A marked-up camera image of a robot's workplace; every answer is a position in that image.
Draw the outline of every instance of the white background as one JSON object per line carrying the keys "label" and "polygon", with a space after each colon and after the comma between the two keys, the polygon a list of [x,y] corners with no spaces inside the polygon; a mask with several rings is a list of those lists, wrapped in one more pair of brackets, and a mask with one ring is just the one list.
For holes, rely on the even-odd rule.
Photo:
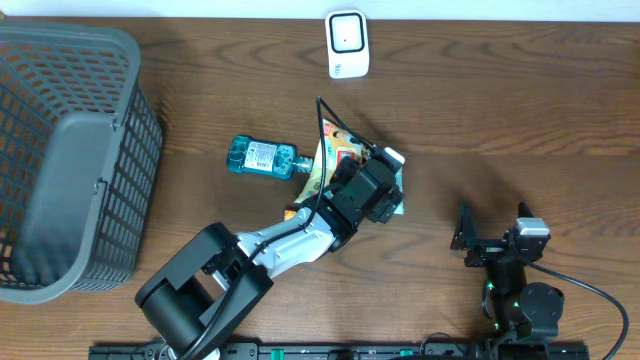
{"label": "white background", "polygon": [[640,22],[640,0],[0,0],[7,15]]}

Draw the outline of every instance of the basket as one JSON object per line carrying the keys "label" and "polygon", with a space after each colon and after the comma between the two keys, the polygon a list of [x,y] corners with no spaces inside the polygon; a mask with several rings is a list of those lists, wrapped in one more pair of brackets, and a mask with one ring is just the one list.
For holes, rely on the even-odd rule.
{"label": "basket", "polygon": [[162,146],[126,33],[0,21],[0,300],[132,275]]}

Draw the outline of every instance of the wooden tabletop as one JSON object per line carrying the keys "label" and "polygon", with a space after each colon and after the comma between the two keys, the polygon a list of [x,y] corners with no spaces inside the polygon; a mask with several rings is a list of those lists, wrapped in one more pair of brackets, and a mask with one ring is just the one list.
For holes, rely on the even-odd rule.
{"label": "wooden tabletop", "polygon": [[[107,293],[0,304],[0,358],[86,359],[100,343],[156,338],[133,298],[203,227],[282,220],[306,179],[236,175],[234,136],[317,145],[314,99],[407,158],[405,216],[364,223],[338,253],[298,266],[237,329],[264,342],[421,341],[491,331],[482,269],[449,250],[462,201],[500,236],[526,200],[551,228],[539,264],[617,297],[640,357],[640,25],[369,21],[371,67],[329,78],[323,21],[55,19],[128,31],[165,145],[136,275]],[[594,359],[621,318],[602,298],[527,270],[566,296],[560,340]],[[210,287],[212,281],[205,279]]]}

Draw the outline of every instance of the black square outline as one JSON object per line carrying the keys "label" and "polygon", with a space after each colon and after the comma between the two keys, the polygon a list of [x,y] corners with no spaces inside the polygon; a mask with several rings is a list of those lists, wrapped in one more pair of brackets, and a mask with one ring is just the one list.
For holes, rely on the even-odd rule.
{"label": "black square outline", "polygon": [[[361,41],[360,43],[362,44],[362,46],[359,49],[355,49],[355,50],[342,50],[342,51],[338,51],[336,50],[335,46],[333,45],[333,18],[334,17],[339,17],[339,16],[357,16],[358,20],[360,20],[360,38]],[[331,17],[329,18],[329,36],[330,36],[330,40],[331,40],[331,50],[333,50],[334,53],[336,54],[346,54],[346,53],[351,53],[351,52],[360,52],[362,51],[362,49],[364,49],[364,26],[362,25],[362,16],[360,16],[360,14],[358,13],[345,13],[345,14],[335,14],[335,15],[331,15]]]}

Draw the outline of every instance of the bottle label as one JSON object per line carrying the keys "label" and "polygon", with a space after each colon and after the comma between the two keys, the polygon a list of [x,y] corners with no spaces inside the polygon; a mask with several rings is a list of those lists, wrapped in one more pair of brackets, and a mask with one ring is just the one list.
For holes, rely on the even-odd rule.
{"label": "bottle label", "polygon": [[278,146],[252,141],[247,149],[244,166],[250,169],[271,171]]}

